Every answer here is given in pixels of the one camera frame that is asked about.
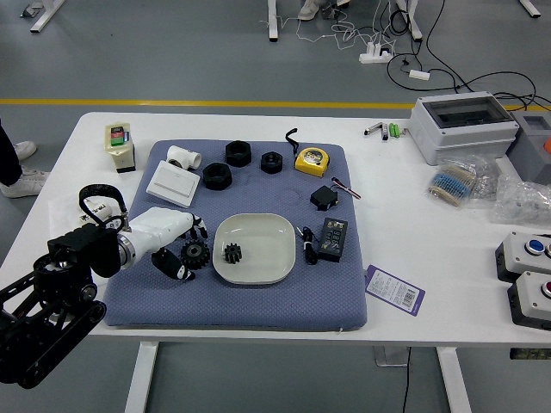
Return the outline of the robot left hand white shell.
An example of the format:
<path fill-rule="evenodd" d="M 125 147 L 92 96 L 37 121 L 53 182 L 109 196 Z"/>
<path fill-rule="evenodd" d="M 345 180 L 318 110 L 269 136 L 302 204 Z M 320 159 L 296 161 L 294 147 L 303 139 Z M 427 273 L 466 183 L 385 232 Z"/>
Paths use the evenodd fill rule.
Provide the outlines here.
<path fill-rule="evenodd" d="M 177 238 L 190 233 L 191 246 L 197 249 L 190 258 L 181 259 L 167 249 Z M 152 207 L 130 222 L 130 228 L 118 234 L 121 267 L 131 268 L 141 258 L 150 253 L 154 267 L 174 280 L 193 280 L 193 270 L 207 263 L 209 251 L 198 237 L 207 237 L 207 227 L 203 220 L 192 213 L 179 210 Z"/>

